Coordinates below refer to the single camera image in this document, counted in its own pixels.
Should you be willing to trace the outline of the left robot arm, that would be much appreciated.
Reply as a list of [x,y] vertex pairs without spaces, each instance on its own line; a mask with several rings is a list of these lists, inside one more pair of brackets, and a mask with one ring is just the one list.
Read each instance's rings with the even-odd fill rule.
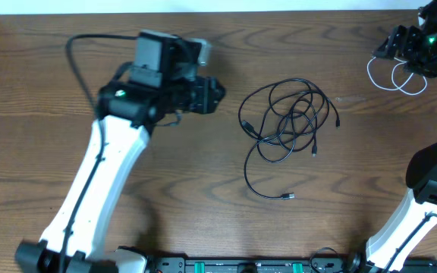
[[24,272],[143,272],[146,257],[130,247],[105,251],[105,237],[125,182],[152,132],[168,114],[213,113],[225,96],[214,77],[201,77],[211,44],[143,30],[133,61],[121,64],[97,96],[85,156],[56,216],[35,242],[15,253]]

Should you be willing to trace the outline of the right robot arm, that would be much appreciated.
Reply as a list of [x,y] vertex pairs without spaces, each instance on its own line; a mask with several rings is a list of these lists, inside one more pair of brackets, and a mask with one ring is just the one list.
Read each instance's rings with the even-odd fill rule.
[[[373,52],[396,60],[424,80],[437,77],[437,0],[418,10],[417,27],[396,26]],[[347,272],[422,272],[407,261],[410,252],[437,225],[437,142],[416,152],[407,166],[407,192],[379,232],[354,253]]]

